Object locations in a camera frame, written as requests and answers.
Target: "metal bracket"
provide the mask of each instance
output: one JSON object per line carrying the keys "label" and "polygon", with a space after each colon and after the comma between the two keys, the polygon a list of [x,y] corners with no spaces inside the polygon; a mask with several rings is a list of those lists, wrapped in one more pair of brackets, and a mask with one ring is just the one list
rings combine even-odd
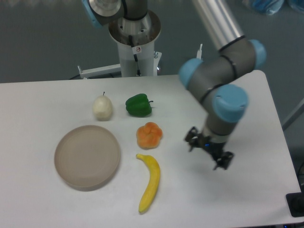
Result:
{"label": "metal bracket", "polygon": [[[154,52],[154,69],[153,69],[153,76],[157,76],[158,72],[158,64],[159,61],[162,57],[161,52]],[[89,78],[89,77],[94,77],[94,76],[102,76],[106,74],[112,74],[112,73],[118,73],[121,72],[120,64],[115,64],[115,65],[109,65],[109,66],[103,66],[103,67],[98,67],[98,68],[93,68],[89,70],[82,70],[80,66],[78,66],[78,71],[79,75],[82,79],[84,78]]]}

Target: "white table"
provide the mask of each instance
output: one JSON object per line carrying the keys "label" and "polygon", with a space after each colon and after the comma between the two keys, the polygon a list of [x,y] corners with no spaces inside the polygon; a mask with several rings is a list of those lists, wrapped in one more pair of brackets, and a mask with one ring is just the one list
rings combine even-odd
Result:
{"label": "white table", "polygon": [[[235,153],[227,171],[202,149],[183,141],[206,112],[177,76],[111,78],[0,85],[0,223],[3,228],[224,228],[302,222],[290,215],[285,195],[299,192],[285,138],[261,71],[235,84],[249,94],[249,108],[225,149]],[[108,122],[91,108],[103,91],[112,100]],[[127,98],[146,93],[152,115],[131,117]],[[135,133],[146,122],[163,130],[158,148],[142,150]],[[102,188],[81,192],[67,186],[54,166],[54,152],[70,130],[95,124],[110,130],[121,161]],[[138,204],[149,180],[137,153],[161,167],[159,191],[150,210]]]}

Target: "toy fruit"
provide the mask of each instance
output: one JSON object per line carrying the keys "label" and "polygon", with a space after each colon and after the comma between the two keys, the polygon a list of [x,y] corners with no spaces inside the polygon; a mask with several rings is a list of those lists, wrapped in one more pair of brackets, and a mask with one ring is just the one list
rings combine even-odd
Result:
{"label": "toy fruit", "polygon": [[107,96],[105,96],[105,93],[102,96],[96,98],[93,103],[93,114],[97,120],[109,120],[112,112],[112,102]]}
{"label": "toy fruit", "polygon": [[162,130],[156,123],[148,122],[136,132],[137,144],[143,149],[152,149],[159,145]]}
{"label": "toy fruit", "polygon": [[146,94],[138,94],[125,102],[125,108],[130,115],[145,117],[152,112],[150,102]]}
{"label": "toy fruit", "polygon": [[150,155],[142,155],[138,153],[136,158],[142,160],[146,166],[148,166],[150,172],[148,186],[144,191],[138,207],[138,211],[143,213],[147,211],[154,200],[161,178],[161,169],[156,159]]}

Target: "orange bell pepper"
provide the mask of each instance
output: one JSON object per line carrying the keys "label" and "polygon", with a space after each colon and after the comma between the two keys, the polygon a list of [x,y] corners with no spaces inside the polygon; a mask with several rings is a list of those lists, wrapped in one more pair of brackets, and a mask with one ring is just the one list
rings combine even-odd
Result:
{"label": "orange bell pepper", "polygon": [[137,144],[143,149],[152,149],[159,145],[162,130],[156,123],[148,122],[136,132]]}

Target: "metal arm tube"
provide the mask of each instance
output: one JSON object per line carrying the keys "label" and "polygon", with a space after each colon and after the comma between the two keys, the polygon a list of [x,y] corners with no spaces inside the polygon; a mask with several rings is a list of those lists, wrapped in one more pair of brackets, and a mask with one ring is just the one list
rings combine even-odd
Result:
{"label": "metal arm tube", "polygon": [[244,35],[225,0],[193,0],[193,4],[218,50]]}

